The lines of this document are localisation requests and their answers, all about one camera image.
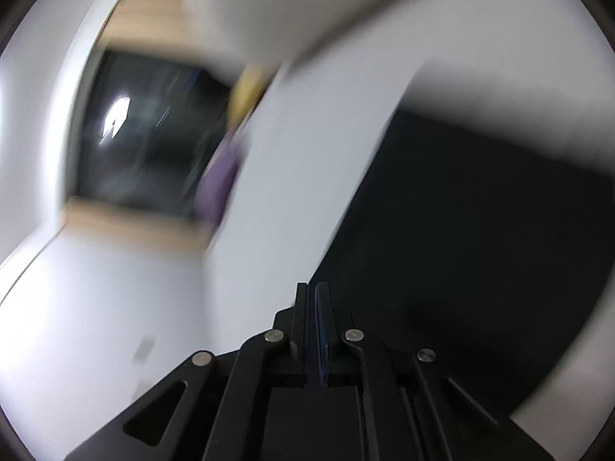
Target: silver screw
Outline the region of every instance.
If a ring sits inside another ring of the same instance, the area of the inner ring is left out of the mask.
[[[361,341],[365,337],[365,334],[360,329],[348,329],[344,333],[344,338],[348,341]]]
[[[265,333],[265,340],[269,343],[278,343],[284,339],[284,332],[279,329],[270,329]]]
[[[421,362],[435,361],[435,352],[431,348],[420,348],[416,351],[416,358]]]
[[[193,364],[195,366],[207,366],[211,362],[211,353],[197,352],[193,355]]]

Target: triangular cutout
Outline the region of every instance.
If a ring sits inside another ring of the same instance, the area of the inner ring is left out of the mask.
[[[498,428],[499,422],[455,380],[451,378],[442,380],[442,392],[463,440],[476,440]]]
[[[157,446],[185,389],[183,381],[171,385],[157,400],[124,425],[124,433],[149,446]]]

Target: purple object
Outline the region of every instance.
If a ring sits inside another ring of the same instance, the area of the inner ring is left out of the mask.
[[[218,227],[241,166],[237,141],[224,137],[211,163],[201,177],[194,196],[194,212],[199,221]]]

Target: yellow object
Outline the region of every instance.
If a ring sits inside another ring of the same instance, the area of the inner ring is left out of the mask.
[[[235,129],[261,99],[271,78],[271,69],[245,66],[233,86],[228,107],[228,128]]]

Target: white light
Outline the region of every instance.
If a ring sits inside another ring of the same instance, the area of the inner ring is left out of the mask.
[[[122,97],[116,100],[110,107],[107,117],[105,118],[105,125],[103,127],[103,138],[111,132],[111,137],[115,137],[116,133],[124,124],[126,116],[128,115],[128,106],[130,105],[130,97]]]

